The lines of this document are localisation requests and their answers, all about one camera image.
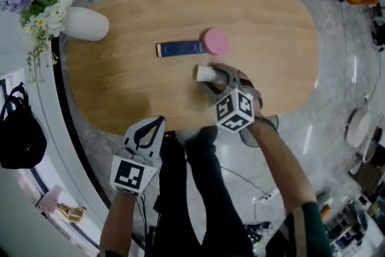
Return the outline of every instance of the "black bag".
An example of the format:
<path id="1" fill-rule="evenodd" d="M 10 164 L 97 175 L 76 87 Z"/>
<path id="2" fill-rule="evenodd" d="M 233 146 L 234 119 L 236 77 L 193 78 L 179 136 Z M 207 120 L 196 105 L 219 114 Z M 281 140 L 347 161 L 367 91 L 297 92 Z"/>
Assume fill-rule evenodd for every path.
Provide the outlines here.
<path id="1" fill-rule="evenodd" d="M 13 96 L 20 92 L 22 98 Z M 4 119 L 7 105 L 16 109 Z M 47 141 L 28 104 L 23 83 L 12 89 L 0 113 L 0 165 L 8 169 L 28 169 L 42 160 Z"/>

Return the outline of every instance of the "black cable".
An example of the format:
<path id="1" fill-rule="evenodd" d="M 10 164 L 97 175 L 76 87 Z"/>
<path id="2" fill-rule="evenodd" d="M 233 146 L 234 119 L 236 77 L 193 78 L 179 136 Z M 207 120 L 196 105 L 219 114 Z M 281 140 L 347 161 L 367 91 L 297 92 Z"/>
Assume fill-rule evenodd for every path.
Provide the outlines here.
<path id="1" fill-rule="evenodd" d="M 276 115 L 276 117 L 277 117 L 277 132 L 278 132 L 278 128 L 279 128 L 279 117 L 278 117 L 278 115 Z"/>
<path id="2" fill-rule="evenodd" d="M 278 131 L 278 125 L 277 125 L 277 127 L 276 127 L 276 126 L 273 124 L 273 121 L 271 121 L 270 119 L 263 118 L 263 117 L 256 117 L 256 116 L 254 116 L 254 120 L 258 120 L 258 121 L 260 121 L 260 122 L 264 122 L 264 123 L 270 125 L 270 126 L 273 128 L 273 130 L 275 130 L 276 132 Z"/>
<path id="3" fill-rule="evenodd" d="M 159 221 L 160 221 L 160 219 L 161 219 L 161 213 L 159 213 L 159 215 L 158 215 L 158 221 L 156 222 L 156 229 L 158 229 L 158 226 L 159 226 Z"/>
<path id="4" fill-rule="evenodd" d="M 257 224 L 260 224 L 260 228 L 262 230 L 262 241 L 263 241 L 263 233 L 266 232 L 266 234 L 271 237 L 273 233 L 270 233 L 270 231 L 274 230 L 273 223 L 271 221 L 257 221 L 257 203 L 254 204 L 254 221 Z"/>
<path id="5" fill-rule="evenodd" d="M 252 183 L 252 181 L 246 179 L 245 177 L 243 177 L 242 175 L 240 175 L 239 173 L 236 173 L 234 172 L 233 170 L 230 170 L 230 169 L 227 169 L 226 167 L 223 167 L 221 166 L 222 169 L 224 170 L 227 170 L 228 172 L 231 172 L 233 173 L 234 175 L 240 177 L 241 179 L 243 179 L 244 181 L 246 181 L 247 183 L 250 183 L 252 186 L 254 186 L 254 188 L 257 188 L 258 190 L 260 190 L 261 192 L 263 192 L 264 195 L 268 195 L 268 193 L 266 193 L 265 191 L 263 191 L 263 189 L 261 189 L 260 187 L 257 187 L 254 183 Z"/>
<path id="6" fill-rule="evenodd" d="M 143 197 L 141 197 L 141 201 L 143 203 L 143 214 L 142 214 L 142 211 L 140 210 L 140 205 L 138 203 L 138 200 L 136 200 L 136 203 L 138 205 L 138 209 L 139 209 L 139 213 L 140 213 L 140 216 L 142 216 L 142 220 L 143 220 L 143 225 L 144 225 L 144 256 L 146 257 L 147 256 L 147 217 L 146 217 L 146 208 L 144 206 L 144 202 L 146 201 L 146 195 L 144 195 L 144 200 L 143 200 Z"/>

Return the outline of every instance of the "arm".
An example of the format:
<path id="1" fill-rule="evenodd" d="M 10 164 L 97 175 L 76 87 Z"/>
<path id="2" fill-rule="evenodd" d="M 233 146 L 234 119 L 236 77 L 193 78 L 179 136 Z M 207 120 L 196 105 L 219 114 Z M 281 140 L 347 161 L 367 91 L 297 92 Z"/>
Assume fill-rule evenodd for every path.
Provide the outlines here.
<path id="1" fill-rule="evenodd" d="M 292 212 L 304 203 L 316 202 L 309 179 L 276 131 L 261 121 L 255 121 L 248 129 L 265 155 L 287 212 Z"/>
<path id="2" fill-rule="evenodd" d="M 116 193 L 100 236 L 101 252 L 109 250 L 122 257 L 128 256 L 135 201 L 134 195 L 121 191 Z"/>

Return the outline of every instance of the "pink lid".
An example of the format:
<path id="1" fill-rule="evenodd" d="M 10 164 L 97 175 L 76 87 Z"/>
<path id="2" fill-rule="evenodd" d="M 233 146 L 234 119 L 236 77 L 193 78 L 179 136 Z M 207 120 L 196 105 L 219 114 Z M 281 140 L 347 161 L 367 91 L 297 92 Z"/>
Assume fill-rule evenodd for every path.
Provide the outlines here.
<path id="1" fill-rule="evenodd" d="M 203 43 L 210 54 L 223 55 L 229 48 L 229 40 L 225 33 L 218 28 L 211 28 L 203 36 Z"/>

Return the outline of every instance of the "black and white marker cube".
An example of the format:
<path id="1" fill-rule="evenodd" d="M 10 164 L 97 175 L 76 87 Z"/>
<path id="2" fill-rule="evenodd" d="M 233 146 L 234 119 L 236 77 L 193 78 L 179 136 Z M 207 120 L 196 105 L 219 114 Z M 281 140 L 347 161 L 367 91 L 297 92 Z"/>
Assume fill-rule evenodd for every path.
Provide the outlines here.
<path id="1" fill-rule="evenodd" d="M 217 126 L 238 132 L 254 122 L 253 96 L 233 89 L 212 107 Z"/>
<path id="2" fill-rule="evenodd" d="M 114 155 L 109 182 L 118 190 L 141 194 L 158 169 Z"/>

